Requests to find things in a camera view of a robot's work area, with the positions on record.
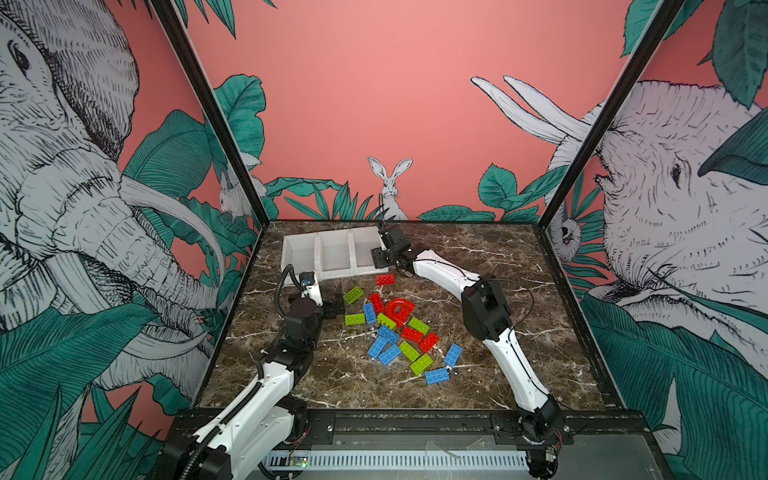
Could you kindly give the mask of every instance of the black frame post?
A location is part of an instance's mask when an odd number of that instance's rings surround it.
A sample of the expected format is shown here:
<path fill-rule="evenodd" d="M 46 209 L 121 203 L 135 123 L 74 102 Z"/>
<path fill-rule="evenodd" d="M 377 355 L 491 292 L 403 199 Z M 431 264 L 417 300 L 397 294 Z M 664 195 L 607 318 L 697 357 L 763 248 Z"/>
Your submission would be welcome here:
<path fill-rule="evenodd" d="M 250 173 L 246 170 L 245 164 L 243 164 L 243 160 L 240 158 L 240 149 L 237 148 L 229 124 L 221 113 L 221 109 L 219 109 L 216 95 L 210 87 L 205 71 L 197 60 L 192 44 L 187 37 L 185 27 L 179 20 L 178 15 L 176 15 L 176 10 L 171 0 L 152 0 L 152 6 L 155 13 L 157 13 L 157 18 L 160 19 L 160 23 L 163 25 L 165 35 L 168 36 L 168 40 L 173 45 L 176 56 L 179 58 L 179 62 L 192 84 L 192 88 L 203 107 L 206 118 L 210 121 L 210 126 L 219 139 L 227 160 L 232 165 L 240 185 L 245 190 L 251 208 L 253 208 L 256 218 L 261 224 L 260 230 L 263 231 L 270 224 L 270 218 L 267 216 L 266 210 L 264 210 L 264 205 L 261 204 L 256 189 L 253 188 Z"/>
<path fill-rule="evenodd" d="M 578 176 L 587 166 L 587 162 L 592 158 L 592 154 L 597 149 L 600 140 L 602 140 L 603 135 L 611 126 L 611 122 L 616 118 L 616 115 L 624 105 L 624 101 L 627 100 L 627 97 L 632 92 L 637 79 L 643 73 L 645 66 L 648 65 L 650 58 L 653 57 L 662 39 L 664 39 L 664 35 L 672 25 L 672 21 L 674 21 L 677 13 L 683 7 L 683 3 L 685 3 L 685 0 L 664 0 L 659 6 L 656 15 L 650 20 L 648 28 L 640 39 L 640 43 L 635 48 L 627 62 L 627 66 L 621 72 L 616 86 L 605 101 L 605 106 L 603 106 L 602 111 L 592 124 L 592 129 L 589 130 L 584 142 L 581 143 L 581 148 L 573 162 L 571 162 L 568 171 L 565 172 L 563 181 L 560 182 L 560 186 L 555 191 L 552 201 L 549 202 L 544 214 L 541 215 L 538 224 L 542 229 L 547 230 L 549 228 L 549 223 L 552 222 L 560 205 L 565 202 L 568 192 L 571 191 Z"/>

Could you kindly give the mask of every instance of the green building block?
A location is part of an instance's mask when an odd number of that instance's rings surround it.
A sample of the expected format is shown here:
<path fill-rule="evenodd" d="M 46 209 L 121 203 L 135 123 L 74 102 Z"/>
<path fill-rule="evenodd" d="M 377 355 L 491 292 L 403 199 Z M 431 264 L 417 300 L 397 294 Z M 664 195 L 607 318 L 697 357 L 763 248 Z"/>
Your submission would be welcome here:
<path fill-rule="evenodd" d="M 427 370 L 427 368 L 432 365 L 433 361 L 434 360 L 432 360 L 432 357 L 425 353 L 422 355 L 422 358 L 411 364 L 411 370 L 413 370 L 416 376 L 420 376 L 422 373 L 424 373 L 424 370 Z"/>
<path fill-rule="evenodd" d="M 366 322 L 366 314 L 365 313 L 355 313 L 354 315 L 347 315 L 344 319 L 344 323 L 346 323 L 347 326 L 352 325 L 362 325 Z"/>
<path fill-rule="evenodd" d="M 416 349 L 413 348 L 408 342 L 403 342 L 400 344 L 400 351 L 403 352 L 411 362 L 415 361 L 419 357 L 419 352 L 417 352 Z"/>
<path fill-rule="evenodd" d="M 380 313 L 378 319 L 380 324 L 387 325 L 393 332 L 397 330 L 397 323 L 392 321 L 392 319 L 390 319 L 387 315 Z"/>
<path fill-rule="evenodd" d="M 362 296 L 362 288 L 360 288 L 359 286 L 356 286 L 355 288 L 351 289 L 349 292 L 346 293 L 346 295 L 344 296 L 344 300 L 346 300 L 346 302 L 349 305 L 352 305 L 361 296 Z"/>
<path fill-rule="evenodd" d="M 417 332 L 421 332 L 424 335 L 429 333 L 429 325 L 417 319 L 416 317 L 411 318 L 411 321 L 408 324 Z"/>

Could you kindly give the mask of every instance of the brown marble tabletop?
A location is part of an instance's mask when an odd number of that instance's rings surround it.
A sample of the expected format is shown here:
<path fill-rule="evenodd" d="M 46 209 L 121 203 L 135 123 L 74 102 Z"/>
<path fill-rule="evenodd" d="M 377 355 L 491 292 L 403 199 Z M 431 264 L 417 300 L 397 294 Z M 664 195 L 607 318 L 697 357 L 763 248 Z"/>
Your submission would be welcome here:
<path fill-rule="evenodd" d="M 280 279 L 283 235 L 365 223 L 273 222 L 266 230 L 246 292 L 226 333 L 217 364 L 204 387 L 200 406 L 226 406 L 256 375 L 256 358 L 268 348 L 279 329 L 273 294 Z M 512 308 L 520 346 L 538 378 L 556 399 L 575 409 L 603 409 L 587 357 L 576 340 L 565 308 L 553 284 L 535 235 L 527 225 L 403 223 L 412 243 L 424 243 L 438 255 L 476 273 L 492 272 L 502 282 Z M 366 354 L 376 339 L 367 325 L 345 326 L 344 319 L 326 320 L 307 374 L 291 392 L 310 407 L 499 409 L 514 408 L 511 388 L 490 351 L 466 331 L 460 302 L 433 282 L 404 277 L 392 269 L 396 283 L 376 286 L 373 275 L 320 283 L 323 298 L 333 298 L 336 285 L 344 293 L 359 285 L 368 295 L 380 292 L 386 302 L 400 297 L 416 305 L 413 316 L 427 323 L 440 337 L 429 352 L 442 368 L 452 343 L 464 351 L 448 382 L 428 386 L 424 375 L 415 377 L 401 355 L 389 366 Z M 283 290 L 283 308 L 295 288 Z M 347 306 L 361 313 L 363 299 Z"/>

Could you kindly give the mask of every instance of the toy building block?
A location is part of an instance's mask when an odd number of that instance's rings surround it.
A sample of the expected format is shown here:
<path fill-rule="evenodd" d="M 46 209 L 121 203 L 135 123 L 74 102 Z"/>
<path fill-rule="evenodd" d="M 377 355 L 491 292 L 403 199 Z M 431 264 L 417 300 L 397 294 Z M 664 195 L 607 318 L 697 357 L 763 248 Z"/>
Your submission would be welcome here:
<path fill-rule="evenodd" d="M 427 370 L 430 365 L 432 365 L 432 357 L 427 355 L 426 353 L 422 355 L 422 358 L 416 360 L 414 363 L 411 364 L 411 370 L 416 374 L 416 376 L 421 375 L 424 373 L 424 370 Z"/>
<path fill-rule="evenodd" d="M 429 350 L 432 349 L 433 346 L 437 344 L 439 340 L 440 340 L 439 336 L 435 335 L 434 333 L 430 333 L 419 344 L 419 348 L 422 350 L 422 352 L 427 353 Z"/>
<path fill-rule="evenodd" d="M 402 298 L 393 298 L 386 304 L 386 315 L 395 321 L 398 326 L 406 324 L 406 320 L 415 310 L 416 305 Z"/>
<path fill-rule="evenodd" d="M 397 339 L 400 338 L 400 335 L 394 333 L 388 326 L 383 326 L 379 329 L 379 336 L 384 337 L 384 340 L 389 343 L 397 343 Z"/>
<path fill-rule="evenodd" d="M 376 285 L 393 285 L 395 283 L 395 276 L 391 273 L 387 273 L 386 275 L 377 275 L 376 276 Z"/>
<path fill-rule="evenodd" d="M 414 330 L 409 326 L 402 329 L 402 333 L 400 335 L 402 336 L 402 338 L 406 340 L 410 340 L 412 342 L 416 342 L 416 343 L 419 343 L 422 340 L 424 340 L 423 333 L 419 332 L 418 330 Z"/>
<path fill-rule="evenodd" d="M 415 362 L 419 357 L 419 351 L 413 348 L 408 342 L 403 342 L 400 344 L 400 351 L 403 355 L 407 356 L 408 360 L 411 362 Z"/>
<path fill-rule="evenodd" d="M 355 313 L 354 315 L 347 315 L 344 318 L 344 323 L 347 326 L 362 325 L 365 322 L 366 322 L 366 314 L 365 313 Z"/>
<path fill-rule="evenodd" d="M 382 350 L 387 346 L 387 343 L 386 338 L 377 336 L 376 341 L 371 345 L 371 348 L 368 349 L 368 355 L 370 355 L 372 359 L 378 359 Z"/>
<path fill-rule="evenodd" d="M 366 323 L 368 323 L 369 325 L 376 323 L 376 312 L 373 311 L 372 303 L 366 303 L 365 305 L 363 305 L 362 311 L 365 312 Z"/>
<path fill-rule="evenodd" d="M 451 345 L 451 348 L 448 350 L 448 353 L 445 354 L 445 364 L 448 367 L 455 367 L 456 362 L 458 361 L 458 356 L 462 354 L 462 351 L 464 349 L 455 343 Z"/>
<path fill-rule="evenodd" d="M 373 303 L 373 312 L 376 313 L 376 315 L 379 315 L 380 313 L 384 312 L 384 302 L 382 302 L 382 297 L 378 293 L 374 293 L 371 295 L 371 303 Z"/>
<path fill-rule="evenodd" d="M 397 328 L 397 323 L 394 323 L 387 315 L 384 315 L 383 313 L 379 314 L 379 316 L 377 317 L 377 320 L 382 325 L 388 326 L 393 330 Z"/>
<path fill-rule="evenodd" d="M 421 332 L 424 335 L 429 333 L 429 325 L 417 319 L 416 317 L 411 318 L 411 321 L 408 322 L 408 324 L 411 326 L 412 329 L 416 330 L 417 332 Z"/>
<path fill-rule="evenodd" d="M 445 368 L 432 370 L 431 372 L 425 373 L 424 377 L 427 379 L 427 385 L 444 382 L 448 379 L 448 370 Z"/>
<path fill-rule="evenodd" d="M 346 293 L 346 295 L 344 296 L 344 300 L 346 300 L 346 302 L 349 305 L 352 305 L 361 296 L 362 296 L 362 289 L 359 286 L 356 286 L 355 288 L 351 289 L 349 292 Z"/>
<path fill-rule="evenodd" d="M 390 363 L 394 362 L 395 359 L 400 356 L 400 353 L 400 349 L 397 348 L 397 345 L 392 345 L 379 355 L 379 360 L 382 361 L 384 366 L 389 366 Z"/>

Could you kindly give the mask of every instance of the rabbit illustration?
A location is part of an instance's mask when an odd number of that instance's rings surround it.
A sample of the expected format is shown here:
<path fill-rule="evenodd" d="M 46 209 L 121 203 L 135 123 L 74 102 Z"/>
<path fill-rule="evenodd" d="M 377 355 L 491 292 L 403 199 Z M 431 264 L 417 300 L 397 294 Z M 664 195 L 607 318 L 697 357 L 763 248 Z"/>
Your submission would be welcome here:
<path fill-rule="evenodd" d="M 413 165 L 413 160 L 406 158 L 405 160 L 400 161 L 392 172 L 391 177 L 387 177 L 386 168 L 384 168 L 384 165 L 374 157 L 368 157 L 368 163 L 371 164 L 373 173 L 378 178 L 384 180 L 384 188 L 382 189 L 384 220 L 408 220 L 405 212 L 400 210 L 400 206 L 397 204 L 397 200 L 395 200 L 398 194 L 395 180 Z"/>

